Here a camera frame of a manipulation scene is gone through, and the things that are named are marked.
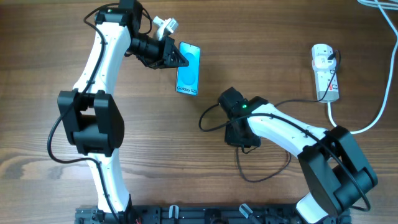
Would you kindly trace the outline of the turquoise Galaxy smartphone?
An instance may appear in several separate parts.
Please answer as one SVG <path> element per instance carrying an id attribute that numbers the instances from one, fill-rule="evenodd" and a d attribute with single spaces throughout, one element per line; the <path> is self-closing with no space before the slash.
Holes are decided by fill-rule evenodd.
<path id="1" fill-rule="evenodd" d="M 180 52 L 188 60 L 189 65 L 177 69 L 176 92 L 197 96 L 201 49 L 181 42 Z"/>

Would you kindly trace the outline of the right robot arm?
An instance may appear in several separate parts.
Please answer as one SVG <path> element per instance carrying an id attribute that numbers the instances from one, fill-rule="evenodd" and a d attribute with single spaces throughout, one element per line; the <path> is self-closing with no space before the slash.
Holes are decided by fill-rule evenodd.
<path id="1" fill-rule="evenodd" d="M 377 185 L 375 171 L 344 127 L 327 130 L 305 124 L 259 96 L 245 99 L 233 87 L 218 103 L 229 119 L 227 144 L 244 149 L 268 139 L 298 159 L 309 193 L 295 209 L 305 222 L 340 216 Z"/>

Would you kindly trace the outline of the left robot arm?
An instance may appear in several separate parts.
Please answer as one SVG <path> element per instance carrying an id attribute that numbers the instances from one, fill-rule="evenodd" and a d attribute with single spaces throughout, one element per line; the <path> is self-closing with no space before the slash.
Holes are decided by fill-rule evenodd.
<path id="1" fill-rule="evenodd" d="M 113 98 L 124 58 L 135 56 L 151 69 L 186 67 L 175 46 L 174 18 L 151 17 L 138 1 L 105 4 L 90 13 L 95 41 L 83 73 L 73 88 L 59 93 L 60 115 L 67 140 L 93 175 L 98 194 L 98 223 L 139 223 L 121 172 L 119 149 L 124 120 Z"/>

